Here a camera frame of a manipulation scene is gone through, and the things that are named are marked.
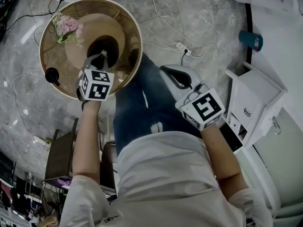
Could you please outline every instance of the marble floor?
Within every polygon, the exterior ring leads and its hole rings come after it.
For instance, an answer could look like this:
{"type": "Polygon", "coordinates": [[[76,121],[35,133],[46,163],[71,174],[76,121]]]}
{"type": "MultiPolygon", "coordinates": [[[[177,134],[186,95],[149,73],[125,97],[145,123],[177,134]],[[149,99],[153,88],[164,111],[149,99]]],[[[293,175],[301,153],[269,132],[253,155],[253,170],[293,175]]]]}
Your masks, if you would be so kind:
{"type": "MultiPolygon", "coordinates": [[[[49,0],[19,0],[8,22],[10,26],[25,14],[47,12],[49,0]]],[[[174,45],[182,37],[165,26],[157,16],[152,0],[114,0],[125,6],[137,21],[149,27],[165,44],[174,45]]],[[[209,87],[215,87],[224,103],[228,102],[230,81],[225,68],[241,70],[246,49],[237,35],[246,29],[246,13],[243,4],[232,0],[155,0],[158,12],[176,30],[189,40],[207,48],[201,59],[184,57],[183,64],[193,68],[209,87]]],[[[58,3],[53,0],[50,10],[58,3]]],[[[46,82],[42,70],[31,70],[12,83],[16,76],[29,68],[41,68],[39,41],[41,32],[50,16],[25,17],[6,33],[0,44],[0,150],[25,171],[32,171],[44,178],[48,148],[33,141],[31,133],[43,138],[53,137],[55,129],[68,132],[75,117],[81,115],[81,103],[65,97],[46,82]]],[[[141,28],[143,40],[157,44],[152,34],[141,28]]],[[[186,45],[199,55],[202,51],[192,44],[186,45]]],[[[181,54],[145,44],[144,51],[158,65],[180,64],[181,54]]],[[[103,103],[100,121],[105,130],[105,117],[115,112],[115,97],[103,103]]]]}

